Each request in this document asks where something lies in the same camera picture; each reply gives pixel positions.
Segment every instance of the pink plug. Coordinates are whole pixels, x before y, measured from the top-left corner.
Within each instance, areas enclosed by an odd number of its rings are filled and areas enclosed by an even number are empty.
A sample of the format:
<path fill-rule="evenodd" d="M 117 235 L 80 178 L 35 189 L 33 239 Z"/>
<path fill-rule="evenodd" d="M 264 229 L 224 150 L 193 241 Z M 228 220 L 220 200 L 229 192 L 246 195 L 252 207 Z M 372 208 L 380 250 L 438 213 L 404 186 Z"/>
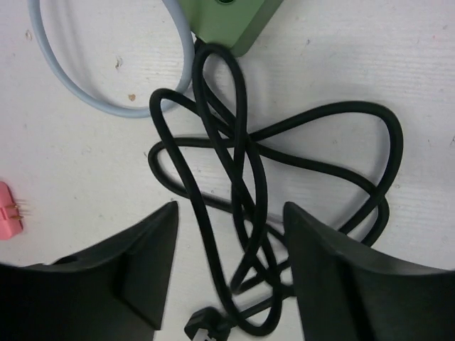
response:
<path fill-rule="evenodd" d="M 22 232 L 22 217 L 8 185 L 0 181 L 0 240 L 7 240 Z"/>

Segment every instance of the green device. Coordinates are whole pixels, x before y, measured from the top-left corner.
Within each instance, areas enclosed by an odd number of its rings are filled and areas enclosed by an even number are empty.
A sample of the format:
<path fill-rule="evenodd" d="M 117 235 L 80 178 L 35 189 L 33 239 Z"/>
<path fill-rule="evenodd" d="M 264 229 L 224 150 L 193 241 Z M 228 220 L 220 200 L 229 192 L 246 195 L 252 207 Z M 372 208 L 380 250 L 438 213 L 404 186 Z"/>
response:
<path fill-rule="evenodd" d="M 244 55 L 283 0 L 178 0 L 191 30 L 204 43 Z"/>

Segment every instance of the black plug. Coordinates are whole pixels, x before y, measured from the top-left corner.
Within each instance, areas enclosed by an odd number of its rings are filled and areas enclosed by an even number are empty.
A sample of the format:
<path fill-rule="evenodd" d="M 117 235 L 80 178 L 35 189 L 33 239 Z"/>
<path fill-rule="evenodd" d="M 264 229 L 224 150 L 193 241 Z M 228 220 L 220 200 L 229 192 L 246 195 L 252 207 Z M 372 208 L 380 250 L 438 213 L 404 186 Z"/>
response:
<path fill-rule="evenodd" d="M 185 326 L 185 334 L 194 340 L 198 332 L 206 330 L 205 340 L 196 341 L 228 341 L 230 328 L 219 330 L 218 326 L 225 321 L 225 318 L 214 307 L 207 307 L 196 311 Z"/>

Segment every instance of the gray cable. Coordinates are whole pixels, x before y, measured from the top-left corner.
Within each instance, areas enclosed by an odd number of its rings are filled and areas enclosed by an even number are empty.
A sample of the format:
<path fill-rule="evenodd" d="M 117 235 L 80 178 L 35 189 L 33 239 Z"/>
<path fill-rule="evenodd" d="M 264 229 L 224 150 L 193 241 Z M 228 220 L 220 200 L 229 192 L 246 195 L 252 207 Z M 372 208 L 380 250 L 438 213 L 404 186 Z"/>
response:
<path fill-rule="evenodd" d="M 193 36 L 191 35 L 190 26 L 186 20 L 185 14 L 183 13 L 183 10 L 177 0 L 162 1 L 168 9 L 173 22 L 176 24 L 183 47 L 183 70 L 176 91 L 184 93 L 191 83 L 191 68 L 194 59 Z M 75 96 L 98 110 L 118 117 L 126 117 L 132 119 L 150 117 L 150 111 L 148 107 L 138 109 L 118 107 L 116 105 L 100 101 L 99 99 L 90 96 L 80 87 L 78 87 L 62 69 L 52 51 L 52 48 L 50 47 L 46 31 L 44 30 L 43 18 L 41 16 L 40 0 L 28 0 L 28 11 L 30 12 L 31 24 L 33 30 L 35 31 L 36 40 L 38 41 L 38 44 L 44 54 L 46 61 L 48 62 L 51 70 L 54 72 L 54 75 Z M 162 103 L 161 108 L 163 111 L 167 111 L 174 105 L 175 103 L 173 102 L 165 101 Z"/>

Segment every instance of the black cable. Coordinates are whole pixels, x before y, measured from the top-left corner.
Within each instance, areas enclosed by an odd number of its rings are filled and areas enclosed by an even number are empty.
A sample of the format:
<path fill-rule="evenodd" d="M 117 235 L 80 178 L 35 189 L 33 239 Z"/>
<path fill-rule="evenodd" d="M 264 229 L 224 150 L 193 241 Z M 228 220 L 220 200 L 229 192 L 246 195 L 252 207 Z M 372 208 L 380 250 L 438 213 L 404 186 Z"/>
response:
<path fill-rule="evenodd" d="M 235 83 L 235 99 L 237 103 L 235 115 L 213 94 L 204 80 L 203 68 L 210 55 L 221 57 L 231 71 Z M 267 224 L 267 180 L 261 156 L 289 166 L 336 176 L 362 188 L 369 194 L 369 198 L 341 226 L 339 231 L 345 234 L 349 233 L 377 208 L 378 216 L 376 221 L 362 240 L 362 243 L 371 246 L 381 235 L 389 219 L 389 206 L 385 199 L 385 194 L 392 185 L 402 160 L 402 129 L 397 117 L 386 107 L 369 102 L 340 102 L 297 114 L 294 117 L 249 134 L 247 133 L 246 85 L 240 66 L 226 48 L 214 44 L 205 45 L 200 41 L 196 43 L 196 56 L 193 64 L 193 91 L 195 101 L 167 89 L 160 89 L 152 94 L 150 112 L 161 141 L 150 150 L 149 165 L 156 179 L 164 187 L 177 195 L 190 199 L 193 205 L 213 283 L 230 320 L 221 327 L 231 328 L 234 325 L 238 325 L 251 335 L 265 336 L 273 332 L 277 327 L 282 311 L 282 301 L 286 297 L 293 296 L 294 290 L 292 285 L 282 283 L 280 279 L 280 273 L 289 268 L 289 262 L 286 260 L 280 264 L 277 263 L 269 240 L 269 236 L 273 236 L 284 246 L 286 244 L 284 236 Z M 161 101 L 163 99 L 176 102 L 197 114 L 203 121 L 208 138 L 173 137 L 161 111 Z M 220 118 L 216 117 L 213 112 L 216 112 Z M 310 121 L 348 112 L 371 114 L 379 117 L 387 127 L 390 136 L 390 154 L 385 172 L 377 186 L 351 170 L 282 153 L 260 143 L 269 137 L 276 136 Z M 200 192 L 196 180 L 180 152 L 179 147 L 182 146 L 215 149 L 232 183 L 231 201 Z M 234 148 L 233 158 L 228 153 L 229 148 Z M 161 167 L 158 156 L 164 149 L 168 151 L 183 185 L 172 180 Z M 255 199 L 251 197 L 242 179 L 245 154 L 250 160 L 255 180 Z M 235 271 L 230 285 L 227 284 L 222 270 L 206 206 L 232 213 L 240 244 L 245 250 L 242 261 Z M 253 226 L 250 236 L 248 236 L 245 228 L 245 220 L 249 220 Z M 267 266 L 264 266 L 257 258 L 259 249 L 264 252 Z M 245 280 L 247 272 L 251 268 L 255 269 L 257 275 Z M 263 281 L 272 287 L 271 297 L 247 309 L 245 312 L 241 312 L 235 305 L 232 296 L 249 290 Z M 254 325 L 247 321 L 247 317 L 268 308 L 269 314 L 261 325 Z"/>

